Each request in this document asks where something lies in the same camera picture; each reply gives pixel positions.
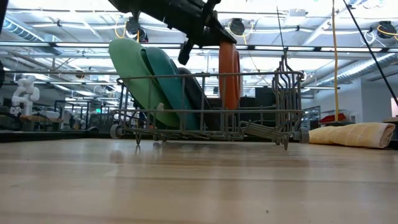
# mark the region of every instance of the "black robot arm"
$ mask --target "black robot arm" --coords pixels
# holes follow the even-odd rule
[[[143,12],[187,35],[178,61],[186,65],[189,53],[196,44],[199,47],[219,46],[220,42],[236,44],[217,19],[214,8],[221,0],[109,0],[119,11],[131,12],[135,19]]]

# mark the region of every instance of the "wire dish rack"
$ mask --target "wire dish rack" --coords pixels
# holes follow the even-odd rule
[[[217,139],[224,141],[235,141],[242,140],[248,134],[257,136],[260,138],[271,139],[277,145],[283,144],[284,148],[288,148],[289,138],[299,140],[301,143],[309,142],[309,134],[307,128],[300,128],[300,122],[302,120],[303,111],[301,107],[301,81],[303,80],[302,72],[295,71],[284,71],[285,67],[280,65],[275,72],[259,72],[259,73],[223,73],[223,74],[190,74],[190,75],[161,75],[161,76],[148,76],[148,77],[133,77],[133,78],[118,78],[117,82],[122,85],[121,96],[119,99],[119,109],[113,110],[114,113],[119,115],[119,124],[114,124],[110,130],[112,138],[121,138],[126,133],[135,133],[136,143],[140,144],[142,134],[153,135],[154,140],[167,141],[168,139],[175,138],[199,138],[199,139]],[[135,109],[128,110],[127,102],[129,94],[123,96],[125,88],[130,88],[130,84],[134,80],[140,78],[152,79],[150,83],[156,82],[155,78],[180,78],[182,80],[182,89],[185,89],[186,78],[202,77],[202,86],[205,86],[205,78],[207,77],[223,77],[223,76],[246,76],[246,75],[260,75],[261,77],[266,75],[272,75],[272,90],[275,93],[275,106],[270,107],[258,107],[258,108],[237,108],[236,110],[228,110],[225,107],[225,98],[222,99],[222,107],[220,110],[205,110],[204,99],[205,99],[205,88],[201,88],[201,107],[200,110],[164,110],[160,105],[149,106],[153,109]],[[184,94],[182,91],[182,105],[184,107]],[[136,125],[132,126],[131,123],[126,121],[128,116],[132,117],[131,114],[144,113],[146,115],[146,121],[137,120]],[[157,128],[156,117],[160,113],[176,113],[179,117],[179,128],[174,129],[161,129]],[[197,130],[190,130],[186,128],[186,117],[185,114],[194,113],[200,117],[200,128]],[[219,129],[209,130],[208,126],[204,122],[204,116],[207,113],[217,114],[220,117]],[[242,121],[242,114],[259,114],[261,117],[260,121]],[[268,127],[263,124],[264,114],[275,114],[275,126]]]

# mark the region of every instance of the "ceiling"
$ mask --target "ceiling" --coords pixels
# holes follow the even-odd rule
[[[235,37],[238,45],[282,45],[279,30],[279,20],[281,24],[282,37],[285,46],[333,46],[333,36],[331,27],[327,22],[331,17],[331,1],[319,0],[223,0],[216,6],[219,12],[218,19],[228,29],[232,18],[242,18],[246,26],[246,42],[242,37]],[[396,16],[396,0],[363,0],[357,2],[353,14],[355,15],[360,27],[369,30],[371,26],[376,27],[379,21],[391,21],[398,26],[398,16]],[[339,47],[365,47],[361,41],[360,34],[357,32],[352,18],[345,10],[343,1],[336,2],[339,13],[336,15],[337,44]],[[294,17],[290,12],[304,10],[305,16]],[[110,42],[118,37],[115,31],[122,35],[123,24],[131,14],[118,12],[107,0],[68,0],[68,1],[43,1],[43,0],[11,0],[8,6],[7,16],[15,23],[41,37],[55,36],[62,42]],[[145,28],[150,43],[178,43],[186,40],[183,33],[177,30],[169,30],[166,25],[151,18],[146,14],[140,17],[140,23]],[[4,31],[0,36],[1,40],[25,41],[8,31]],[[382,45],[397,47],[394,38],[376,38],[371,42],[373,47]],[[34,58],[37,62],[52,66],[53,55],[45,54],[37,49],[28,47],[1,48],[0,57],[8,57],[14,61],[9,63],[8,69],[17,70],[18,63],[23,60],[15,60],[15,55],[10,55],[9,51]],[[62,48],[61,55],[55,59],[56,67],[59,71],[84,72],[113,72],[114,67],[109,58],[107,49],[97,48]],[[182,66],[177,62],[179,49],[165,49],[166,53],[174,59],[177,66]],[[82,53],[97,56],[82,58]],[[261,51],[243,52],[241,57],[241,69],[245,72],[260,70],[262,72],[274,71],[278,66],[282,52]],[[368,53],[339,54],[339,64],[346,65],[355,60],[370,59]],[[305,71],[312,75],[324,76],[333,70],[334,55],[329,52],[290,52],[289,65],[294,70]],[[31,70],[42,70],[40,66],[29,62],[25,65]],[[194,50],[190,56],[190,61],[185,66],[193,72],[217,72],[218,71],[218,52],[217,50]],[[68,82],[82,82],[82,79],[74,76],[54,77],[62,78]],[[117,76],[93,76],[85,77],[83,80],[91,82],[93,80],[106,80],[115,82]],[[266,85],[271,82],[271,77],[259,79],[256,76],[245,78],[245,83]],[[217,83],[217,80],[206,80],[209,84]],[[81,86],[68,86],[69,89],[82,90]],[[85,90],[93,92],[92,86],[85,87]],[[213,94],[212,90],[206,90],[208,94]],[[108,94],[106,91],[97,91],[95,94]],[[254,94],[253,88],[246,88],[245,94]]]

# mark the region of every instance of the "ceiling duct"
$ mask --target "ceiling duct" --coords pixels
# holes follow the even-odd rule
[[[394,53],[391,54],[383,54],[382,56],[377,58],[381,68],[385,68],[391,65],[394,62],[398,61],[398,56]],[[337,82],[343,83],[354,80],[355,78],[359,78],[361,76],[367,75],[369,73],[378,71],[377,65],[373,59],[354,62],[344,68],[338,70],[337,74]],[[334,81],[335,73],[330,73],[325,78],[317,81],[315,86],[325,86],[329,85]]]
[[[28,29],[26,29],[25,27],[26,27],[25,25],[23,25],[23,26],[19,25],[18,23],[10,20],[7,17],[4,18],[4,23],[2,25],[3,30],[7,30],[15,35],[18,35],[19,37],[22,37],[24,40],[27,40],[29,42],[57,42],[57,41],[60,41],[54,35],[48,35],[47,38],[43,39],[43,38],[39,37],[38,35],[34,34],[33,32],[29,31]],[[38,47],[37,49],[40,52],[50,53],[50,54],[54,54],[54,55],[62,54],[61,51],[59,51],[53,47]]]

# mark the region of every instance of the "orange plate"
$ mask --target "orange plate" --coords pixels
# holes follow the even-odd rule
[[[219,68],[220,73],[239,73],[239,53],[234,44],[222,42],[220,44]],[[236,110],[241,94],[241,79],[238,75],[220,77],[219,87],[221,99],[225,98],[225,107]]]

